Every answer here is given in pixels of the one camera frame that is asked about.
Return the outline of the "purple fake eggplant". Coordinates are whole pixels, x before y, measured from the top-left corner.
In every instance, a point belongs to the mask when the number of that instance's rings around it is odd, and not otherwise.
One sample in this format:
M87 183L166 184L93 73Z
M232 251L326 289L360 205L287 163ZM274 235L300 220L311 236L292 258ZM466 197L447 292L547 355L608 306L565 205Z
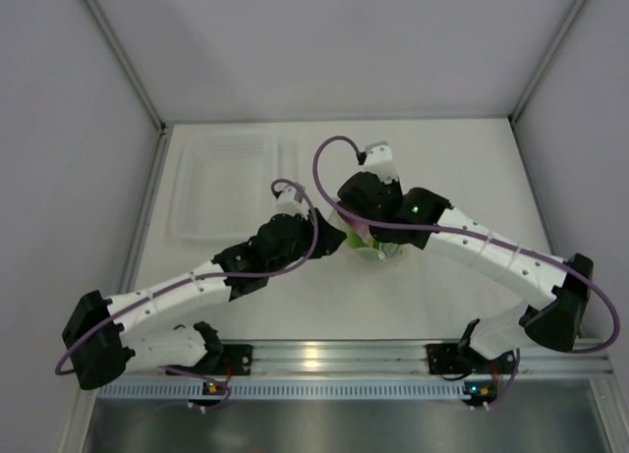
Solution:
M359 236L361 239L365 240L365 239L371 239L372 238L372 234L371 234L371 230L370 230L370 226L365 224L365 223L361 223L355 219L351 219L351 218L347 218L346 219L347 225L352 229L352 231Z

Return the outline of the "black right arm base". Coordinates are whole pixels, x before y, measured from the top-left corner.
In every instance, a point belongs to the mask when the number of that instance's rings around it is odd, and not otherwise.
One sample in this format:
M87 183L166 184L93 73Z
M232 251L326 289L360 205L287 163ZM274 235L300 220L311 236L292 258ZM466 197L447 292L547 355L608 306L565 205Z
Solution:
M426 345L429 373L460 380L473 374L491 374L491 362L470 348L457 343Z

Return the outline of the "green fake lettuce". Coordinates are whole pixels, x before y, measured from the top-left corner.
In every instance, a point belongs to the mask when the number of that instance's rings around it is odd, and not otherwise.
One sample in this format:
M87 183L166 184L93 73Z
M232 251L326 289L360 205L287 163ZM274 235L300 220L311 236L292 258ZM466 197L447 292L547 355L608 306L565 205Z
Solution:
M352 249L379 249L379 242L377 242L374 238L363 240L357 236L351 228L347 232L347 245Z

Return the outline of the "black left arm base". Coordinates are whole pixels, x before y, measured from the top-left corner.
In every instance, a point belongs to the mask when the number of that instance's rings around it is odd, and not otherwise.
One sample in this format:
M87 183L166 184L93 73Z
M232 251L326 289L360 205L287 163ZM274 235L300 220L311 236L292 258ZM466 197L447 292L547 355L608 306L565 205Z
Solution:
M228 343L220 350L209 351L192 367L173 366L166 371L171 375L248 376L251 373L253 352L252 345Z

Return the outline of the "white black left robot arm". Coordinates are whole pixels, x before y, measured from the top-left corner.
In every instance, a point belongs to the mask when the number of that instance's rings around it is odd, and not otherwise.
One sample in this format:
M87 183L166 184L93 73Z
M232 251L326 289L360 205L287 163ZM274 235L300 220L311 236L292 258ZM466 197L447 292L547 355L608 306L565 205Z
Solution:
M184 275L122 295L86 293L62 331L67 352L61 361L71 368L55 371L74 375L83 390L148 368L210 374L222 361L217 332L205 321L187 325L184 318L264 288L293 263L333 255L345 239L319 211L280 213L248 241Z

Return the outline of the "clear polka dot zip bag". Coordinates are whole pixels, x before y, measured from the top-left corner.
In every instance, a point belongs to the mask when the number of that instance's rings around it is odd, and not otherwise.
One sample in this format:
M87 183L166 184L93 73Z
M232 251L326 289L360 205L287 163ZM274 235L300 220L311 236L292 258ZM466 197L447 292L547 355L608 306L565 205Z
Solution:
M376 240L367 225L339 213L335 208L330 210L328 222L345 233L344 246L362 259L386 262L399 259L404 254L400 245Z

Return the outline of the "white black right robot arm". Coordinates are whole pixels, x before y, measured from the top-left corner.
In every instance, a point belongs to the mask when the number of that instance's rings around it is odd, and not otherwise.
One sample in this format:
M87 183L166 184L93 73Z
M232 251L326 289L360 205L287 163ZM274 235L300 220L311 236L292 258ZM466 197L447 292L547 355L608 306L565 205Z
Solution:
M585 279L593 262L575 254L531 256L455 208L447 198L424 188L402 192L398 182L382 183L359 172L342 185L339 203L370 220L371 235L381 243L412 245L453 259L518 295L521 304L468 323L457 346L460 363L480 371L493 360L524 346L552 351L573 350L589 301Z

